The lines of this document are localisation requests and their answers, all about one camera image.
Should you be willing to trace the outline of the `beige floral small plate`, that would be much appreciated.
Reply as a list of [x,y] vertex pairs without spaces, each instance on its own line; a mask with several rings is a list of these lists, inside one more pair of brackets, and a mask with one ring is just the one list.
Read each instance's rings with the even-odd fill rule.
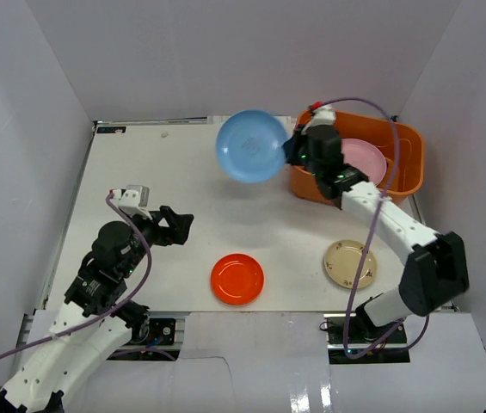
[[[327,276],[338,286],[351,289],[364,245],[354,240],[340,240],[331,244],[323,256],[323,266]],[[378,264],[375,255],[366,255],[357,289],[370,286],[376,278]]]

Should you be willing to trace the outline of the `blue round plate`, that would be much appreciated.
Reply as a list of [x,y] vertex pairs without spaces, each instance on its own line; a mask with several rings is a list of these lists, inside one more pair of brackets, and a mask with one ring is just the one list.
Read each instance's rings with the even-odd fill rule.
[[244,110],[220,127],[216,139],[218,164],[230,178],[242,183],[262,183],[284,168],[285,127],[271,114]]

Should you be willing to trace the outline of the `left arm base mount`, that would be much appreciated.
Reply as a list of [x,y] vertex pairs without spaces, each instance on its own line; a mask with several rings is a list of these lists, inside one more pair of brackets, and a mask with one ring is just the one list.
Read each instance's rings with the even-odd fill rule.
[[152,317],[132,340],[115,350],[110,361],[176,361],[181,351],[184,322]]

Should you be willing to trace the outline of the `pink round plate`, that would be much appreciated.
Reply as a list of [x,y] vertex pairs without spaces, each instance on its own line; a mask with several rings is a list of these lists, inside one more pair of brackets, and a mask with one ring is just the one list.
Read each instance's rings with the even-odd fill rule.
[[374,184],[378,185],[383,181],[387,162],[375,145],[361,139],[343,139],[341,151],[345,163],[362,171]]

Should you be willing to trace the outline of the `orange round plate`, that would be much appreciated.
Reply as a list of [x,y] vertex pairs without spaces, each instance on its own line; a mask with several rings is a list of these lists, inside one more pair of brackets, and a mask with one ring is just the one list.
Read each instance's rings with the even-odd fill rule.
[[265,283],[265,274],[260,263],[241,253],[220,258],[212,267],[210,275],[214,296],[227,305],[242,306],[252,303]]

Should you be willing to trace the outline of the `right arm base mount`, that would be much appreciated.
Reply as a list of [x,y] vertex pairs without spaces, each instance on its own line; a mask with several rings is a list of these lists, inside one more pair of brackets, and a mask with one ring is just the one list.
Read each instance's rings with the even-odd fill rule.
[[397,329],[359,359],[350,359],[349,354],[357,354],[367,348],[390,327],[376,330],[373,333],[365,332],[356,322],[351,321],[348,330],[348,350],[343,347],[343,325],[345,316],[341,313],[326,314],[319,324],[320,331],[326,334],[329,364],[336,365],[381,365],[381,364],[406,364],[410,363],[408,338],[405,328],[400,325]]

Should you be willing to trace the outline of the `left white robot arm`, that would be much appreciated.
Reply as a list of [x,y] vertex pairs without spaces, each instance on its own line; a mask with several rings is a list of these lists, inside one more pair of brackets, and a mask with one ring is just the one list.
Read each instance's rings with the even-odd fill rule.
[[47,337],[0,386],[0,412],[62,412],[80,385],[117,348],[143,342],[150,313],[126,292],[126,279],[152,246],[183,245],[194,221],[168,206],[122,213],[100,228]]

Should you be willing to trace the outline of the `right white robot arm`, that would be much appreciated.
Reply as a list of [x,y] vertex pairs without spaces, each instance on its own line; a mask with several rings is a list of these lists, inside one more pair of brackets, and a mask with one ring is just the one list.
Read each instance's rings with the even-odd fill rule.
[[346,163],[332,125],[296,126],[285,143],[286,161],[311,173],[322,196],[369,224],[403,264],[397,287],[359,305],[349,324],[374,343],[397,321],[425,317],[470,288],[464,241],[412,219],[368,176]]

